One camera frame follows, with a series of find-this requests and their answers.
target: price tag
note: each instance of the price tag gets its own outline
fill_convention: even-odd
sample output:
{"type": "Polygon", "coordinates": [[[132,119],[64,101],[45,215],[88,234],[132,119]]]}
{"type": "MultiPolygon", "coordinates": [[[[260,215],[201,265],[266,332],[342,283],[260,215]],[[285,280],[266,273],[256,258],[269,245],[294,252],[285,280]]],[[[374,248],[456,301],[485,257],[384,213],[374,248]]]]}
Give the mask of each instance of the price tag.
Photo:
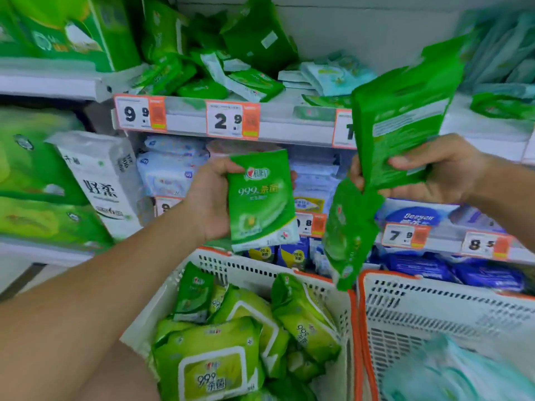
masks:
{"type": "Polygon", "coordinates": [[[337,109],[332,140],[333,148],[357,149],[350,109],[337,109]]]}
{"type": "Polygon", "coordinates": [[[524,154],[522,154],[522,163],[525,165],[535,165],[535,130],[527,142],[524,154]]]}
{"type": "Polygon", "coordinates": [[[164,212],[168,211],[184,198],[173,198],[173,197],[155,197],[156,198],[156,216],[162,215],[164,212]]]}
{"type": "Polygon", "coordinates": [[[218,138],[258,140],[260,104],[206,101],[206,133],[218,138]]]}
{"type": "Polygon", "coordinates": [[[116,94],[113,99],[120,128],[167,132],[165,97],[116,94]]]}
{"type": "Polygon", "coordinates": [[[507,260],[513,237],[495,232],[467,231],[461,254],[485,259],[507,260]]]}
{"type": "Polygon", "coordinates": [[[312,214],[310,212],[296,212],[298,217],[299,235],[321,238],[325,232],[327,214],[312,214]]]}
{"type": "Polygon", "coordinates": [[[423,249],[430,230],[428,225],[389,222],[385,226],[381,243],[395,248],[423,249]]]}

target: person's right hand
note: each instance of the person's right hand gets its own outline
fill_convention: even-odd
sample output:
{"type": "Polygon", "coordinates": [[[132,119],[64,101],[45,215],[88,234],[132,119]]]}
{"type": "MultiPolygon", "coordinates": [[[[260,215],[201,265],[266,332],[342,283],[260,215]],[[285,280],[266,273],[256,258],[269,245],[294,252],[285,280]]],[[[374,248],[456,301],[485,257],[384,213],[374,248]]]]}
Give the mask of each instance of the person's right hand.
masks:
{"type": "MultiPolygon", "coordinates": [[[[425,183],[408,184],[393,189],[380,190],[386,198],[403,198],[420,202],[460,204],[477,191],[477,185],[488,171],[495,157],[474,148],[463,137],[448,134],[392,157],[388,163],[399,170],[411,170],[432,165],[425,183]]],[[[358,156],[353,157],[349,178],[362,190],[364,178],[358,156]]]]}

